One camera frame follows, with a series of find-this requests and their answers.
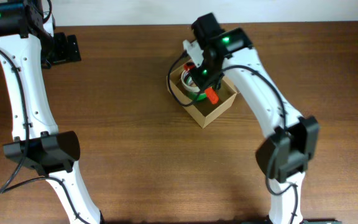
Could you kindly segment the orange utility knife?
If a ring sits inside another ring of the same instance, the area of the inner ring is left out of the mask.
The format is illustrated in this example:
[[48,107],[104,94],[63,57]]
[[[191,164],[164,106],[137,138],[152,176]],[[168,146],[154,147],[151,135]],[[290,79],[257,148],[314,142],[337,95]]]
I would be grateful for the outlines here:
[[[190,70],[195,67],[196,66],[193,62],[187,62],[186,64],[184,64],[183,70],[186,70],[190,73]],[[187,92],[187,97],[192,99],[191,93],[188,91],[186,91],[186,92]],[[215,105],[219,101],[219,97],[217,96],[216,92],[211,87],[207,88],[205,93],[207,95],[206,99],[208,99],[213,105]]]

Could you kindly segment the beige masking tape roll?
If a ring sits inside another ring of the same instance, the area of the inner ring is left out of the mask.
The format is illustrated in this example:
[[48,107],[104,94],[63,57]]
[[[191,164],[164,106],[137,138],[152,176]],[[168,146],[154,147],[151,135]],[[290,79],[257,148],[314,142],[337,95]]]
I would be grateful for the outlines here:
[[181,84],[184,89],[190,93],[197,93],[200,91],[199,87],[195,84],[190,76],[190,73],[186,70],[181,73]]

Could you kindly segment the green tape roll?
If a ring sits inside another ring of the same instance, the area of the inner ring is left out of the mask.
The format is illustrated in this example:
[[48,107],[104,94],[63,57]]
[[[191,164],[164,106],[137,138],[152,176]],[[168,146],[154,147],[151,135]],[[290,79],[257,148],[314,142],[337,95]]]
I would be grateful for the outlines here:
[[191,92],[191,97],[195,101],[203,101],[207,98],[207,95],[205,92],[199,93],[197,92]]

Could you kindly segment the brown cardboard box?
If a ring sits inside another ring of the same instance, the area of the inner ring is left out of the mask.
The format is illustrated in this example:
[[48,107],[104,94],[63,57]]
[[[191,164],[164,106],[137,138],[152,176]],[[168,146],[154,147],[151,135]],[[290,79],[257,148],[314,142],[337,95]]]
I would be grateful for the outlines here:
[[[192,99],[187,97],[187,92],[181,84],[181,73],[183,66],[173,69],[170,72],[170,78],[167,81],[170,83],[172,92],[183,104],[191,103]],[[207,127],[208,124],[213,122],[216,118],[227,111],[233,104],[237,90],[232,81],[224,77],[221,80],[221,88],[216,90],[219,101],[213,105],[208,99],[197,101],[191,106],[184,107],[188,114],[200,125],[201,128]]]

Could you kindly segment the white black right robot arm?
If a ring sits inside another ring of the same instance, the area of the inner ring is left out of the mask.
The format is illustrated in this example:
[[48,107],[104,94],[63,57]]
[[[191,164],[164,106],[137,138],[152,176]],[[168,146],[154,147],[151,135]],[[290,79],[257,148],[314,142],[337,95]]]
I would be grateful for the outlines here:
[[194,67],[190,77],[211,95],[223,78],[239,90],[264,135],[255,153],[271,195],[270,223],[303,223],[301,186],[316,150],[319,124],[293,107],[270,78],[258,52],[240,28],[225,31],[214,14],[203,15],[191,26],[195,41],[184,41]]

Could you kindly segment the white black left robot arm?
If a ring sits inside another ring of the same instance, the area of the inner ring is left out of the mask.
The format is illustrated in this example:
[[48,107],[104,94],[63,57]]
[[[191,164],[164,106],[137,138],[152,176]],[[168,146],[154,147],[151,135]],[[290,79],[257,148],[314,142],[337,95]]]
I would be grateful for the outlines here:
[[103,223],[80,173],[78,136],[59,131],[42,75],[54,65],[80,60],[76,36],[55,32],[55,18],[40,1],[0,3],[0,63],[13,138],[4,145],[4,155],[52,186],[71,223]]

